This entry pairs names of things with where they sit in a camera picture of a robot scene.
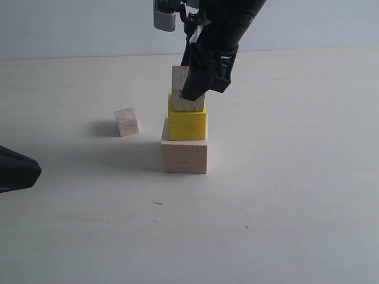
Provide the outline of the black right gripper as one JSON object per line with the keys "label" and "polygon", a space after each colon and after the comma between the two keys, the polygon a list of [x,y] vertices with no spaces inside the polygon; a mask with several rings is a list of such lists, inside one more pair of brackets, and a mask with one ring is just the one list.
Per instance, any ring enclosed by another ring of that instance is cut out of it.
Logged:
{"label": "black right gripper", "polygon": [[181,64],[188,66],[182,97],[196,101],[207,91],[223,93],[239,42],[265,1],[181,1],[186,34]]}

